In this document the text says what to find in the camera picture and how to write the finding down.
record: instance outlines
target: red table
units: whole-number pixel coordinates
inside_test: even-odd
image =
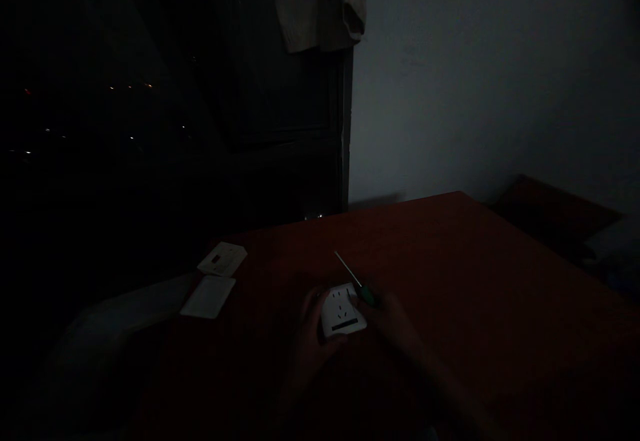
[[[176,317],[132,423],[136,439],[227,438],[252,426],[304,293],[350,280],[334,250],[398,295],[424,341],[514,438],[610,439],[637,399],[638,311],[461,192],[222,240],[248,253],[236,286],[216,320]],[[309,387],[294,429],[409,437],[431,413],[417,385],[367,328]]]

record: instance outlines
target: green screwdriver handle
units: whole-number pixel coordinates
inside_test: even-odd
[[[369,304],[372,308],[375,308],[375,298],[367,286],[360,288],[359,294],[365,303]]]

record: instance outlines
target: white cloth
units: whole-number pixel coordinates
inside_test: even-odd
[[[366,0],[275,0],[275,6],[289,53],[344,49],[365,32]]]

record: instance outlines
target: person's left hand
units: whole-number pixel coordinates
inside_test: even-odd
[[[344,334],[332,336],[324,344],[320,344],[318,340],[320,312],[328,295],[329,291],[313,288],[302,303],[285,382],[280,393],[279,405],[282,410],[291,407],[323,364],[347,342]]]

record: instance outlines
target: wall socket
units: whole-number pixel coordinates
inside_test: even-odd
[[[351,296],[356,296],[352,283],[335,286],[322,305],[320,314],[325,338],[336,334],[349,334],[367,327],[367,320],[353,304]]]

